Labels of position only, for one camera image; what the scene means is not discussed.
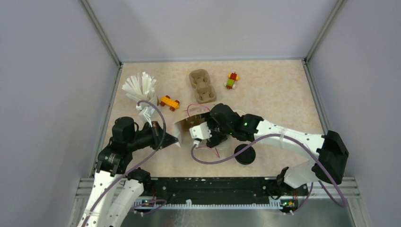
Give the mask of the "black cup lid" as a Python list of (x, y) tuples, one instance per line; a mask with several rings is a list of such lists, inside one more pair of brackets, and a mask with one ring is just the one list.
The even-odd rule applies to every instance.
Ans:
[[(239, 153), (247, 144), (240, 144), (234, 150), (234, 154)], [(250, 165), (256, 158), (256, 152), (253, 147), (247, 148), (241, 154), (235, 157), (236, 161), (242, 165)]]

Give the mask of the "brown cardboard cup carrier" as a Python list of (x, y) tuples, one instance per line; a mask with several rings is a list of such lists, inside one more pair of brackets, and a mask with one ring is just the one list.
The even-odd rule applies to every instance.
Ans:
[(191, 86), (195, 89), (195, 99), (198, 104), (215, 102), (217, 93), (211, 85), (209, 73), (205, 69), (194, 70), (189, 73)]

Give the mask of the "stack of paper cups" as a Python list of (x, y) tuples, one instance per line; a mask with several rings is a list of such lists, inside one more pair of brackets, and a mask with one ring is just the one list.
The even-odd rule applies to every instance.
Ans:
[(237, 113), (239, 116), (243, 116), (246, 114), (246, 112), (242, 111), (242, 110), (233, 110), (235, 113)]

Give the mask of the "kraft pink paper bag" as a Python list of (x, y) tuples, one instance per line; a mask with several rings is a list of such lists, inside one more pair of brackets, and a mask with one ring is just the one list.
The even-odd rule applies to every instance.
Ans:
[(180, 108), (175, 113), (175, 120), (172, 126), (172, 134), (178, 138), (176, 146), (184, 149), (184, 147), (192, 144), (190, 128), (197, 126), (206, 121), (206, 115), (216, 106), (217, 102), (206, 104), (189, 104)]

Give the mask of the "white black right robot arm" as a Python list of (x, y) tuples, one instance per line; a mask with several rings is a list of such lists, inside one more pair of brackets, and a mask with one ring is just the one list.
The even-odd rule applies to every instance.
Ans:
[(228, 105), (217, 104), (206, 121), (192, 129), (194, 138), (207, 140), (214, 147), (231, 136), (239, 141), (280, 147), (308, 159), (294, 167), (285, 168), (278, 177), (281, 194), (290, 195), (297, 187), (323, 181), (341, 184), (349, 157), (341, 136), (335, 131), (312, 134), (271, 123), (253, 114), (239, 115)]

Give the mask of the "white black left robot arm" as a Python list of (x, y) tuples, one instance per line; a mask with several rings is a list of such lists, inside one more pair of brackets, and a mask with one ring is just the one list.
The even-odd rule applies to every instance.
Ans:
[(136, 199), (150, 193), (150, 173), (140, 168), (150, 156), (130, 170), (127, 166), (134, 151), (149, 147), (155, 155), (178, 141), (167, 133), (166, 121), (161, 119), (162, 125), (151, 121), (142, 129), (131, 117), (115, 120), (109, 143), (98, 155), (91, 194), (79, 227), (119, 227)]

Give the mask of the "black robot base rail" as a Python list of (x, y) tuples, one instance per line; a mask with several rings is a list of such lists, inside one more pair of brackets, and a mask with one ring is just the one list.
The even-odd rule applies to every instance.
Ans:
[(306, 196), (308, 186), (278, 186), (274, 177), (159, 177), (152, 178), (142, 196), (172, 196), (201, 192), (248, 193), (251, 196)]

